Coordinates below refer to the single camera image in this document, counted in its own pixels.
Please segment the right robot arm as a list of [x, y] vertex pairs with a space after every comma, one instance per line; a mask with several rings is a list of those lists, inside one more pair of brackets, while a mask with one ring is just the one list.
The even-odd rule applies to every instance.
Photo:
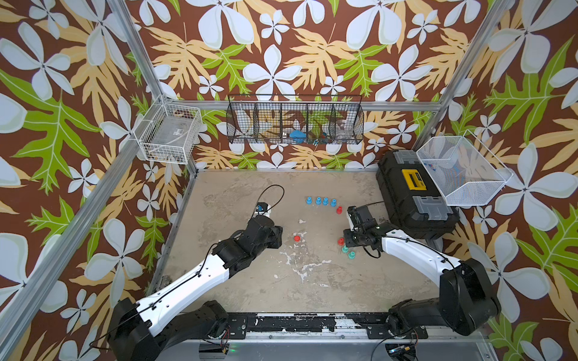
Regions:
[[348, 248], [371, 248], [419, 271], [439, 288], [437, 298], [408, 299], [392, 306], [387, 323], [394, 335], [421, 326], [447, 326], [468, 336], [501, 314], [501, 304], [482, 263], [459, 260], [410, 237], [389, 222], [378, 224], [368, 207], [350, 206], [349, 228], [343, 231]]

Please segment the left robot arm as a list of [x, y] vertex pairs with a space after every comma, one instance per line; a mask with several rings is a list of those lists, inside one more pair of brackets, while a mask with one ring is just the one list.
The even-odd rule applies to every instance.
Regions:
[[218, 302], [206, 302], [192, 312], [187, 307], [247, 269], [264, 250], [280, 248], [282, 233], [282, 227], [258, 214], [245, 230], [213, 244], [203, 261], [176, 281], [139, 301], [121, 300], [105, 336], [115, 358], [155, 360], [187, 339], [221, 335], [228, 314]]

